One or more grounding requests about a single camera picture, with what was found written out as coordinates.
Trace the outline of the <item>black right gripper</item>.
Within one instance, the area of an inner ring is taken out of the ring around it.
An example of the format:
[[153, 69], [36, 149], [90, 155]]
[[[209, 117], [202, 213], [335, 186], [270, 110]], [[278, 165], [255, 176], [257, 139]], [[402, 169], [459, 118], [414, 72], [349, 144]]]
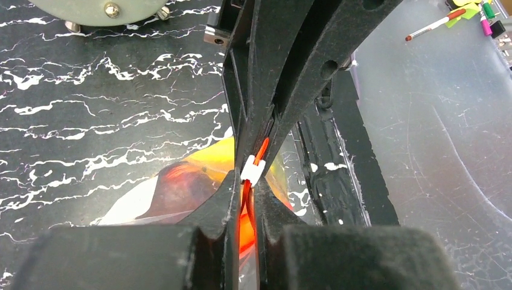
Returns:
[[204, 30], [227, 47], [223, 85], [242, 168], [265, 138], [273, 160], [333, 75], [398, 1], [223, 0]]

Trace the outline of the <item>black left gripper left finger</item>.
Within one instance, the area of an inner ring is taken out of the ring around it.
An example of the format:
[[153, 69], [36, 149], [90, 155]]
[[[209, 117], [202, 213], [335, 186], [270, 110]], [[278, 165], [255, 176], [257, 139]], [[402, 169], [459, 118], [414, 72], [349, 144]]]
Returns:
[[237, 289], [240, 172], [177, 224], [53, 228], [13, 289]]

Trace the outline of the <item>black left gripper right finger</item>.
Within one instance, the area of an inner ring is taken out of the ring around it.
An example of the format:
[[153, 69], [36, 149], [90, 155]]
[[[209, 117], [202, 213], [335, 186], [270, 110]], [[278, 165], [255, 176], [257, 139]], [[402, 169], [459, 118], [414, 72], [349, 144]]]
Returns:
[[309, 225], [261, 180], [254, 188], [260, 289], [459, 289], [428, 232], [408, 227]]

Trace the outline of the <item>clear zip top bag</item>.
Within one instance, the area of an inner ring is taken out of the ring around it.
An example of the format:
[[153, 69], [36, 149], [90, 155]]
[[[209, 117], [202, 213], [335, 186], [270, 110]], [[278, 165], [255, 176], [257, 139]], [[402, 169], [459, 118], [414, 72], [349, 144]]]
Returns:
[[[175, 224], [202, 205], [234, 168], [234, 137], [161, 169], [120, 197], [96, 225]], [[290, 210], [287, 178], [279, 153], [266, 174], [274, 195]], [[254, 233], [246, 209], [240, 221], [239, 289], [257, 289]]]

